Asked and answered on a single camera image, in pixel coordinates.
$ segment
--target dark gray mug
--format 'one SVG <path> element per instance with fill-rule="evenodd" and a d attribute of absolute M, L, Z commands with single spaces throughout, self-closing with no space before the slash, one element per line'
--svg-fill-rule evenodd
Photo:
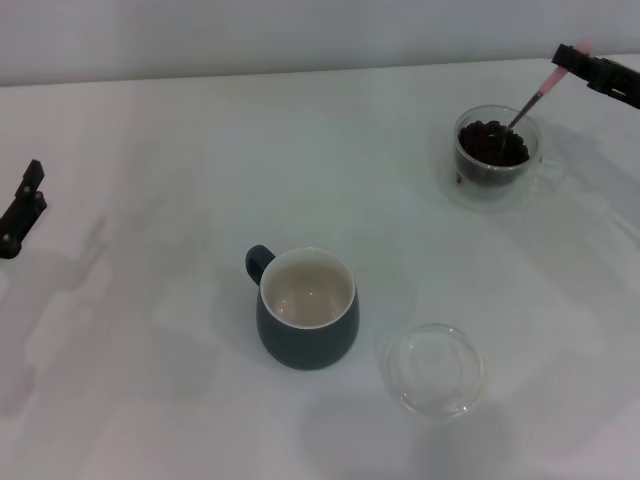
<path fill-rule="evenodd" d="M 276 360 L 315 370 L 347 353 L 360 313 L 353 275 L 340 260 L 311 247 L 276 257 L 256 245 L 247 252 L 246 268 L 260 287 L 258 333 Z"/>

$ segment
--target white wall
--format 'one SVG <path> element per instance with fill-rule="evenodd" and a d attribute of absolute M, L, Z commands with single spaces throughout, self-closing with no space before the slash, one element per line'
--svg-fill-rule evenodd
<path fill-rule="evenodd" d="M 640 1 L 0 0 L 0 84 L 550 56 L 584 35 L 640 51 Z"/>

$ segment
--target black clamp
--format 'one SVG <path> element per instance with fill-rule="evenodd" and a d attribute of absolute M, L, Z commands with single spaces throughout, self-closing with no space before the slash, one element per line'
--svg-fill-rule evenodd
<path fill-rule="evenodd" d="M 31 160 L 16 191 L 16 198 L 0 218 L 0 258 L 14 258 L 20 253 L 22 240 L 47 208 L 44 195 L 38 191 L 43 178 L 42 164 Z"/>
<path fill-rule="evenodd" d="M 635 108 L 640 108 L 640 73 L 605 58 L 590 57 L 560 44 L 552 63 L 589 82 L 587 86 Z"/>

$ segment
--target white tabletop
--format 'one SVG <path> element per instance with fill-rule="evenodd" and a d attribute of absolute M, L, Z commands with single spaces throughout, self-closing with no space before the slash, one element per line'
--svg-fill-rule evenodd
<path fill-rule="evenodd" d="M 32 158 L 49 202 L 0 264 L 0 477 L 640 478 L 640 112 L 568 78 L 534 115 L 555 171 L 501 214 L 433 168 L 458 115 L 519 107 L 550 68 L 0 89 L 0 209 Z M 361 326 L 337 364 L 266 353 L 256 243 L 352 267 Z M 378 369 L 429 322 L 487 366 L 448 422 L 405 412 Z"/>

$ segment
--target mug handle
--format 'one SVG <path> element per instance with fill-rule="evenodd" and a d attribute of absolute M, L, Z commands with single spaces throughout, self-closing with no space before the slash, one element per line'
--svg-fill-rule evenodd
<path fill-rule="evenodd" d="M 274 258 L 276 256 L 264 245 L 256 245 L 249 249 L 244 264 L 247 267 L 247 273 L 251 280 L 256 282 L 256 285 L 260 285 L 265 268 Z"/>

